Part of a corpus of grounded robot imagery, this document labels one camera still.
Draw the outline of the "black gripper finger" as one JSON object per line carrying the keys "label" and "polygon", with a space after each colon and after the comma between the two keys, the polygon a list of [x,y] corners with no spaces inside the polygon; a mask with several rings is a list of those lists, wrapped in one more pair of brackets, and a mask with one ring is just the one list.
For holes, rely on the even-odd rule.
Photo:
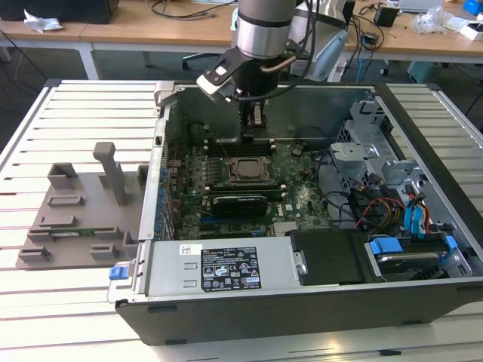
{"label": "black gripper finger", "polygon": [[267,135],[265,101],[241,103],[241,138],[259,139]]}

